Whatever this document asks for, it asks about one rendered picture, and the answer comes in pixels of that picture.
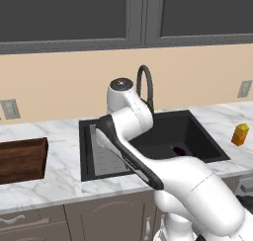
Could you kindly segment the black curved sink faucet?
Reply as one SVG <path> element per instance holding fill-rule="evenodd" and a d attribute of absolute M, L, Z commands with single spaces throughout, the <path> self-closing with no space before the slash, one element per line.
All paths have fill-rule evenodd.
<path fill-rule="evenodd" d="M 142 74 L 145 74 L 146 83 L 147 83 L 147 100 L 144 101 L 140 98 L 141 95 L 141 79 Z M 138 97 L 143 101 L 147 107 L 150 109 L 151 113 L 154 114 L 154 105 L 153 105 L 153 83 L 151 73 L 146 65 L 140 65 L 137 71 L 136 77 L 136 93 Z"/>

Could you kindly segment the black kitchen sink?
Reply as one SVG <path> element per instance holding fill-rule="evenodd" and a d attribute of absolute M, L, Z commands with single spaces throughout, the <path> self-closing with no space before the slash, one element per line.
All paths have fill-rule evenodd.
<path fill-rule="evenodd" d="M 98 145 L 97 121 L 79 122 L 81 181 L 132 174 L 132 170 L 116 154 Z M 198 157 L 205 163 L 229 160 L 189 110 L 155 114 L 153 128 L 129 143 L 150 159 L 177 157 L 179 153 L 174 148 L 180 148 L 186 156 Z"/>

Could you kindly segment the brown wooden tray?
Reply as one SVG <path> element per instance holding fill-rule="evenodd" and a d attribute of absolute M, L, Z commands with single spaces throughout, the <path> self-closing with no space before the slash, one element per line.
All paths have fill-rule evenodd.
<path fill-rule="evenodd" d="M 0 142 L 0 185 L 44 178 L 47 138 Z"/>

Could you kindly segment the dark purple eggplant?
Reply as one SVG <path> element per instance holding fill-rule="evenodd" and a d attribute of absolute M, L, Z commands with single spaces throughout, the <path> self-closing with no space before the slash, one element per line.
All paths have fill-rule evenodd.
<path fill-rule="evenodd" d="M 186 155 L 186 151 L 180 147 L 177 146 L 170 146 L 170 148 L 177 154 L 180 156 L 185 156 Z"/>

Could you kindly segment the grey-brown lower cupboard door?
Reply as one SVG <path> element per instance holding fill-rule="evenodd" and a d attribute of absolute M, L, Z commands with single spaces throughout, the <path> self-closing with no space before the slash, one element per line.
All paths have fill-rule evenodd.
<path fill-rule="evenodd" d="M 65 207 L 72 241 L 144 241 L 146 217 L 153 238 L 153 191 L 69 203 Z"/>

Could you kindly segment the dark grey upper cupboard door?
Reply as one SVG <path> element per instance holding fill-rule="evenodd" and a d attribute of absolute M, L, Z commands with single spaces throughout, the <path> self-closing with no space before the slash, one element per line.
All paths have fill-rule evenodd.
<path fill-rule="evenodd" d="M 147 0 L 145 43 L 253 43 L 253 0 Z"/>
<path fill-rule="evenodd" d="M 141 44 L 143 0 L 0 0 L 0 54 Z"/>

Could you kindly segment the grey-brown drawer front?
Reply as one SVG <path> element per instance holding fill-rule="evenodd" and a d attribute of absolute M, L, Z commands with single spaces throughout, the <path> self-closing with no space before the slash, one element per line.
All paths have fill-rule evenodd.
<path fill-rule="evenodd" d="M 67 224 L 57 223 L 0 233 L 0 241 L 71 241 Z"/>
<path fill-rule="evenodd" d="M 26 218 L 19 219 L 14 224 L 7 225 L 5 223 L 0 223 L 0 232 L 59 223 L 66 220 L 64 207 L 62 205 L 2 214 L 0 217 L 4 219 L 11 219 L 21 214 L 23 214 Z"/>

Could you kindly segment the grey wall outlet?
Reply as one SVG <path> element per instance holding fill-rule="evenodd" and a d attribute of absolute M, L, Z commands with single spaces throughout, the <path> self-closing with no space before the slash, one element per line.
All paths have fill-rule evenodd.
<path fill-rule="evenodd" d="M 3 109 L 6 120 L 13 120 L 20 118 L 19 109 L 15 99 L 1 100 L 0 105 Z"/>
<path fill-rule="evenodd" d="M 253 80 L 247 80 L 247 81 L 241 82 L 239 92 L 238 92 L 238 98 L 245 98 L 248 96 L 252 83 L 253 83 Z"/>

